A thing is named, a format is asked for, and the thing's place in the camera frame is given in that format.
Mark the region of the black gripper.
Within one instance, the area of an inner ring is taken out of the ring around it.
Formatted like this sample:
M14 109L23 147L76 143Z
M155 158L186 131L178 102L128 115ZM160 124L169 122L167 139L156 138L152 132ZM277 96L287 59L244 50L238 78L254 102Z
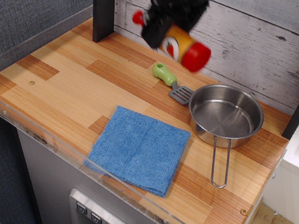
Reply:
M151 0L142 38L152 49L162 43L173 24L189 33L209 6L210 0Z

